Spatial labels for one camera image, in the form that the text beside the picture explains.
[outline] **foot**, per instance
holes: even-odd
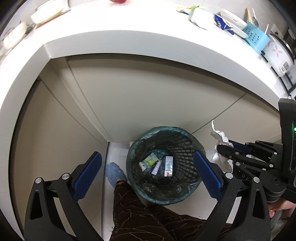
[[[128,180],[126,175],[123,173],[123,170],[121,170],[120,167],[114,162],[111,162],[106,166],[106,176],[114,188],[117,181],[123,180],[127,182]]]

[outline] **floor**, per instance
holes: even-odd
[[[121,143],[109,143],[106,165],[110,162],[115,162],[126,174],[126,157],[129,150],[129,144]],[[211,160],[213,151],[206,151],[207,157]],[[107,241],[110,239],[114,222],[112,217],[113,212],[113,191],[114,188],[108,182],[106,176],[104,176],[103,184],[103,201],[102,201],[102,238]],[[167,208],[178,214],[189,214],[194,217],[206,219],[216,204],[216,200],[211,198],[204,184],[201,183],[199,187],[184,201],[169,205]],[[240,198],[237,198],[231,214],[228,218],[228,222],[232,223],[235,217]]]

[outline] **trash can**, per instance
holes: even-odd
[[[182,128],[152,128],[131,145],[127,155],[126,170],[133,189],[144,199],[159,205],[183,201],[201,183],[193,165],[193,154],[198,150],[205,154],[198,140]],[[162,160],[173,156],[171,177],[142,171],[139,163],[151,153]]]

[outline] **white countertop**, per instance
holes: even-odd
[[[201,29],[170,2],[108,0],[73,7],[33,30],[0,65],[0,208],[21,235],[9,194],[9,152],[22,104],[51,58],[126,53],[169,59],[225,77],[278,109],[287,97],[268,65],[241,38],[216,26]]]

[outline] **white plate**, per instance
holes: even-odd
[[[233,26],[233,32],[237,35],[237,36],[240,36],[241,38],[243,39],[246,39],[248,38],[249,36],[241,29],[239,29],[237,26],[235,26],[234,24],[232,25]]]
[[[31,19],[34,23],[41,24],[59,15],[67,7],[68,0],[49,0],[36,9],[35,13],[31,15]]]
[[[220,13],[222,18],[228,20],[230,23],[237,26],[241,30],[243,30],[247,26],[247,23],[245,21],[224,8],[222,8]]]
[[[23,38],[27,31],[27,23],[26,21],[21,22],[18,26],[16,26],[10,33],[6,34],[3,39],[3,45],[6,49],[13,48],[16,46],[19,41]]]

